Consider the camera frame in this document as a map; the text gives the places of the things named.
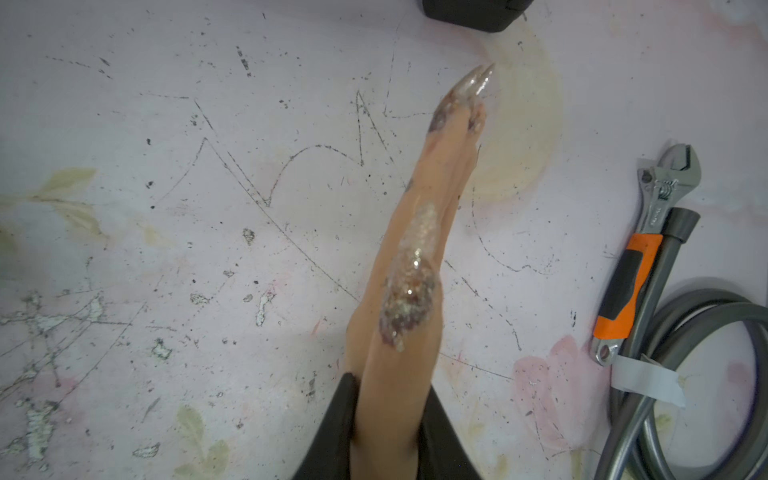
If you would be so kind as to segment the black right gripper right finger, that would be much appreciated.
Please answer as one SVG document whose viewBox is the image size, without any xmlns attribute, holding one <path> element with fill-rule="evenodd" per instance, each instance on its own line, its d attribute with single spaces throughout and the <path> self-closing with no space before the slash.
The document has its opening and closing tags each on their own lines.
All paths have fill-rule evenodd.
<svg viewBox="0 0 768 480">
<path fill-rule="evenodd" d="M 433 387 L 430 388 L 419 427 L 417 478 L 480 479 Z"/>
</svg>

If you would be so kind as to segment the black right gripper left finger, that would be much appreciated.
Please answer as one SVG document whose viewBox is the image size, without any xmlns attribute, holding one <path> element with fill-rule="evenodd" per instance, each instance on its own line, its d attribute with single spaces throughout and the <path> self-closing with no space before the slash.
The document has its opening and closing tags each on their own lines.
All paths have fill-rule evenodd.
<svg viewBox="0 0 768 480">
<path fill-rule="evenodd" d="M 293 475 L 294 480 L 351 478 L 350 444 L 358 394 L 359 382 L 352 373 L 345 373 L 304 459 Z"/>
</svg>

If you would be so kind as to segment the mannequin hand with glitter nails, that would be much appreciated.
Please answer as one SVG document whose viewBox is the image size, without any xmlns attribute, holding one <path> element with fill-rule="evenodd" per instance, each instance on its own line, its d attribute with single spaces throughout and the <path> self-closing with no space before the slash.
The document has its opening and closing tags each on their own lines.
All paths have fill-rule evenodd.
<svg viewBox="0 0 768 480">
<path fill-rule="evenodd" d="M 359 382 L 350 445 L 354 479 L 413 479 L 418 436 L 442 341 L 440 269 L 478 158 L 494 68 L 478 66 L 440 101 L 346 331 Z"/>
</svg>

